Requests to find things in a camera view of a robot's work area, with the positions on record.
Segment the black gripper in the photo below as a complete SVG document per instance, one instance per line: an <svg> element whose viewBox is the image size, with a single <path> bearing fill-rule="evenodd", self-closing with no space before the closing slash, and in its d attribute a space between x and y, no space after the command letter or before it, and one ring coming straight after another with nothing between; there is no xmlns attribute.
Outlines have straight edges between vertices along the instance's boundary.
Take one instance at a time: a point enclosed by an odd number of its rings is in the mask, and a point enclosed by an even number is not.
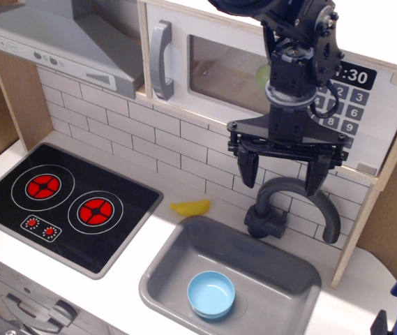
<svg viewBox="0 0 397 335"><path fill-rule="evenodd" d="M349 157L345 146L350 138L317 123L308 109L272 106L270 112L261 117L229 122L227 129L230 132L228 150L238 155L242 182L249 188L254 187L257 178L259 156L307 162L308 197L320 191L330 164L341 165Z"/></svg>

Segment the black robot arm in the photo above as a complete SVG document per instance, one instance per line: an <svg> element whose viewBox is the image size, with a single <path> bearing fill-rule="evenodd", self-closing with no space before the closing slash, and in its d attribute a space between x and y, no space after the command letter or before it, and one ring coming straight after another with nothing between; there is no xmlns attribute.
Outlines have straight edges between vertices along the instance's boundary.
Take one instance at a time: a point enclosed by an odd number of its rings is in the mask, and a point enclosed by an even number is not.
<svg viewBox="0 0 397 335"><path fill-rule="evenodd" d="M308 164L305 192L316 194L328 171L347 159L349 137L316 122L335 115L339 103L317 111L315 99L342 69L337 46L338 13L332 1L212 1L220 12L251 17L261 23L270 66L265 94L270 102L263 117L231 121L229 151L237 157L243 183L253 187L260 156Z"/></svg>

